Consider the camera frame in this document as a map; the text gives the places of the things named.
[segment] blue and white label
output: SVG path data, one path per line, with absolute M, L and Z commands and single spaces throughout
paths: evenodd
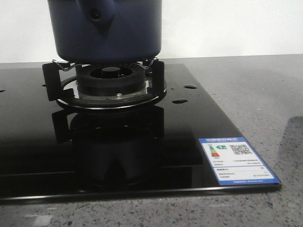
M 280 183 L 244 137 L 199 141 L 220 185 Z

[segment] glass surface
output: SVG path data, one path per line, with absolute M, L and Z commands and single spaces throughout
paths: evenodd
M 62 80 L 73 73 L 63 72 Z M 42 69 L 1 70 L 0 199 L 279 189 L 220 186 L 198 139 L 242 134 L 184 65 L 166 65 L 165 77 L 166 97 L 155 106 L 71 113 L 48 101 Z

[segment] gray speckled countertop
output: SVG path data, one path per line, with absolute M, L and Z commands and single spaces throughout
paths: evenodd
M 165 62 L 188 67 L 280 178 L 280 192 L 4 205 L 0 226 L 302 227 L 303 55 Z

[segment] white wall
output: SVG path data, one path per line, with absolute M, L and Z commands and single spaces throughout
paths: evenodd
M 59 59 L 47 0 L 0 0 L 0 62 Z M 160 58 L 303 53 L 303 0 L 163 0 Z

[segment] qr code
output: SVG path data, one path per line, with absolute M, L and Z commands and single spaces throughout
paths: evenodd
M 230 145 L 235 155 L 248 155 L 252 154 L 251 150 L 245 145 Z

